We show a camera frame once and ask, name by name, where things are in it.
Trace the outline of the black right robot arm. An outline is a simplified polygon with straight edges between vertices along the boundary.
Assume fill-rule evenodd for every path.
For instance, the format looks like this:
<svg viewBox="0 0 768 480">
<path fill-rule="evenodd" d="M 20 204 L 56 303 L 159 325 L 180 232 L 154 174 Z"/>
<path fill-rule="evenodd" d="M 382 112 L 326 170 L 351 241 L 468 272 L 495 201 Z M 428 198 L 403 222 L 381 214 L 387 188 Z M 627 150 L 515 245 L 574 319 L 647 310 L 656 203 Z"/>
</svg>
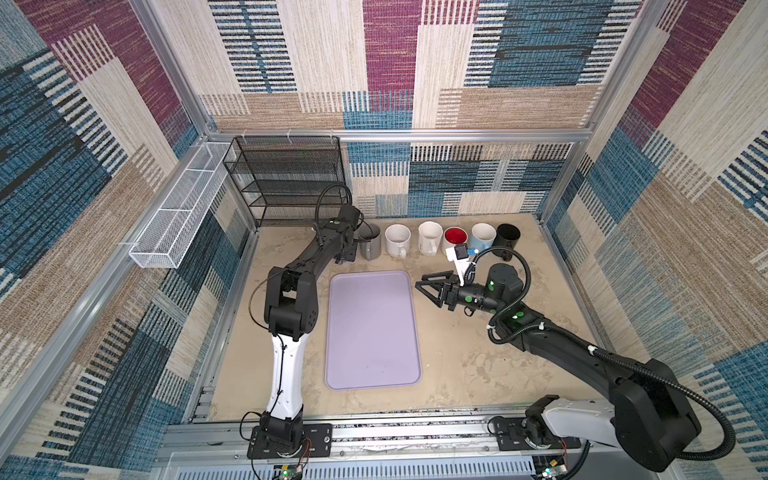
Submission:
<svg viewBox="0 0 768 480">
<path fill-rule="evenodd" d="M 561 438 L 580 438 L 617 446 L 656 472 L 675 459 L 708 459 L 706 452 L 687 449 L 701 432 L 691 406 L 703 404 L 700 395 L 682 386 L 666 364 L 609 352 L 528 307 L 524 297 L 530 281 L 519 277 L 514 267 L 493 265 L 483 284 L 475 282 L 472 271 L 426 274 L 415 287 L 437 307 L 461 306 L 467 315 L 491 314 L 487 332 L 492 343 L 542 357 L 603 396 L 603 409 L 596 402 L 578 405 L 554 394 L 534 402 L 521 422 L 532 447 L 549 448 Z"/>
</svg>

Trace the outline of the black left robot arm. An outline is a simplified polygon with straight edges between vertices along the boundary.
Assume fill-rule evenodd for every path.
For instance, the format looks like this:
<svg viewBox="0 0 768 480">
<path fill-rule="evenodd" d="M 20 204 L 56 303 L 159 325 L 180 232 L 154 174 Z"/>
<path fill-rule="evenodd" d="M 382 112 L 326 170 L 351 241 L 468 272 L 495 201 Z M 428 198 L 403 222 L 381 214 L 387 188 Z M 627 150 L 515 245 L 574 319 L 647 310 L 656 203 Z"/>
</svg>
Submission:
<svg viewBox="0 0 768 480">
<path fill-rule="evenodd" d="M 253 442 L 282 455 L 304 446 L 304 402 L 301 394 L 303 359 L 319 317 L 317 280 L 332 261 L 353 262 L 355 232 L 363 215 L 351 204 L 317 219 L 314 238 L 293 261 L 274 267 L 266 279 L 264 323 L 273 346 L 270 398 L 254 429 Z"/>
</svg>

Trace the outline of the black ceramic mug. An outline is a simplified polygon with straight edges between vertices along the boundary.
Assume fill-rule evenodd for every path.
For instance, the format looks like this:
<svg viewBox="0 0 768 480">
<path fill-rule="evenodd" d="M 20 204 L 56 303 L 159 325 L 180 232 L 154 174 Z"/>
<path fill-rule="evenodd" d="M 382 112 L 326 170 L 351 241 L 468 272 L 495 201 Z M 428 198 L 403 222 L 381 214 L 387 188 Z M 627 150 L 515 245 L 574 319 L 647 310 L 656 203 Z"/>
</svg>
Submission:
<svg viewBox="0 0 768 480">
<path fill-rule="evenodd" d="M 520 237 L 521 232 L 515 225 L 508 223 L 500 224 L 496 228 L 496 237 L 492 244 L 494 254 L 504 261 L 511 261 L 513 255 L 510 253 L 510 250 L 516 249 Z"/>
</svg>

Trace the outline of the cream speckled mug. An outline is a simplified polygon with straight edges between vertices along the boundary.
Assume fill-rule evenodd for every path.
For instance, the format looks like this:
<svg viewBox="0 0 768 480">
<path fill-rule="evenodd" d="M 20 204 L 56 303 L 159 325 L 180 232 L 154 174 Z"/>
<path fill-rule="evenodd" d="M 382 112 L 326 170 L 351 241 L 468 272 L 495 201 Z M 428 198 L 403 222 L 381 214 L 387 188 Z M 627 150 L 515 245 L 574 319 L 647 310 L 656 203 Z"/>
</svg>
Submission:
<svg viewBox="0 0 768 480">
<path fill-rule="evenodd" d="M 410 250 L 411 231 L 403 224 L 389 225 L 384 232 L 386 253 L 394 259 L 405 259 Z"/>
</svg>

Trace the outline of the grey ceramic mug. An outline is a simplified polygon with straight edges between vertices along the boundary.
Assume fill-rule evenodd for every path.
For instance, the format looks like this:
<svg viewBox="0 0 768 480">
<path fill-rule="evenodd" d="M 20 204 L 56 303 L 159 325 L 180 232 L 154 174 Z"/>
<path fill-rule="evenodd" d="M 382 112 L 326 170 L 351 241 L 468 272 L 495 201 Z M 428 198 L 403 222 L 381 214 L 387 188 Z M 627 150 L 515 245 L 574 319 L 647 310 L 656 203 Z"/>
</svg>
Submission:
<svg viewBox="0 0 768 480">
<path fill-rule="evenodd" d="M 357 231 L 359 253 L 367 261 L 381 255 L 381 229 L 378 225 L 364 221 Z"/>
</svg>

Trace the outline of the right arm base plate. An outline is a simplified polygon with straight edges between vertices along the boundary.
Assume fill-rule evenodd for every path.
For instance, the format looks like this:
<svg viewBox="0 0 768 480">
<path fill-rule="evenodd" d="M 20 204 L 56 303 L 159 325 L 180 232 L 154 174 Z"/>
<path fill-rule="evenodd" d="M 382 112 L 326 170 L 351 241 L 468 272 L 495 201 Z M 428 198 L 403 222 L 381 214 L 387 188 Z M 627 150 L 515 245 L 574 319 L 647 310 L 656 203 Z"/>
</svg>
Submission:
<svg viewBox="0 0 768 480">
<path fill-rule="evenodd" d="M 488 433 L 496 440 L 500 451 L 523 450 L 579 450 L 582 441 L 575 437 L 553 437 L 537 444 L 529 439 L 523 427 L 523 418 L 494 416 L 486 423 Z"/>
</svg>

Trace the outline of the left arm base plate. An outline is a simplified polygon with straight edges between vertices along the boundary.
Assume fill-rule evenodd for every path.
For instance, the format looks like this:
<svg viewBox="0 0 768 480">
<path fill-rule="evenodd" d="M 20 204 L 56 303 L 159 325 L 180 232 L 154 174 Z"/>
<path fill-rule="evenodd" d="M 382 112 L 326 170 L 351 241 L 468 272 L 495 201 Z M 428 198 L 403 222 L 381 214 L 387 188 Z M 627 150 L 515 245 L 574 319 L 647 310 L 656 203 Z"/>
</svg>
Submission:
<svg viewBox="0 0 768 480">
<path fill-rule="evenodd" d="M 290 431 L 286 438 L 266 433 L 259 426 L 252 429 L 248 442 L 249 460 L 296 459 L 302 455 L 313 458 L 329 457 L 333 439 L 331 423 L 304 424 L 302 432 Z"/>
</svg>

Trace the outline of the white ceramic mug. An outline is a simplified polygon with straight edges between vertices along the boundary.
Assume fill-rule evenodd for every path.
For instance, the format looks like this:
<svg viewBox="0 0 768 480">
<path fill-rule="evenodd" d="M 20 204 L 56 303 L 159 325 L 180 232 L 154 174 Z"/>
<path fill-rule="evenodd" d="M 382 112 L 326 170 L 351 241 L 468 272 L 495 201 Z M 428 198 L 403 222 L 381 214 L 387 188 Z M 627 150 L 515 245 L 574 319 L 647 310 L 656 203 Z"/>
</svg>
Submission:
<svg viewBox="0 0 768 480">
<path fill-rule="evenodd" d="M 468 241 L 467 232 L 460 227 L 448 227 L 444 230 L 441 251 L 445 256 L 448 256 L 448 250 L 454 248 L 457 245 L 465 244 Z"/>
</svg>

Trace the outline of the white patterned mug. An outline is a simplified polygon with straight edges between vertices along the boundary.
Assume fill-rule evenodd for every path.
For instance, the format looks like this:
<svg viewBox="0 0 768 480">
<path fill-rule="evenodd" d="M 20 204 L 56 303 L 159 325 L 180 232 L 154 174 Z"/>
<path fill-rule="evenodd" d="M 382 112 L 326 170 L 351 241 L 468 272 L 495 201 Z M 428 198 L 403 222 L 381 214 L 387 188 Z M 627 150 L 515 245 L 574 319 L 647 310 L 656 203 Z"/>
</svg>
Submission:
<svg viewBox="0 0 768 480">
<path fill-rule="evenodd" d="M 418 227 L 418 248 L 424 256 L 438 254 L 443 235 L 442 226 L 434 221 L 425 221 Z"/>
</svg>

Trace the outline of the light blue mug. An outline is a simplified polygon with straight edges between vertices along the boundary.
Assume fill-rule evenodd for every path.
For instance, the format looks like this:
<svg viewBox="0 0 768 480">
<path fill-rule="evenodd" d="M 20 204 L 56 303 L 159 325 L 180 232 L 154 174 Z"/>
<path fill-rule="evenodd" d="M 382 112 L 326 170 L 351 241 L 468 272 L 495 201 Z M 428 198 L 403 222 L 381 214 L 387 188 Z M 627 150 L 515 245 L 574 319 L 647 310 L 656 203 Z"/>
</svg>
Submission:
<svg viewBox="0 0 768 480">
<path fill-rule="evenodd" d="M 472 254 L 482 252 L 493 245 L 496 238 L 496 229 L 484 222 L 476 223 L 472 226 L 468 250 Z"/>
</svg>

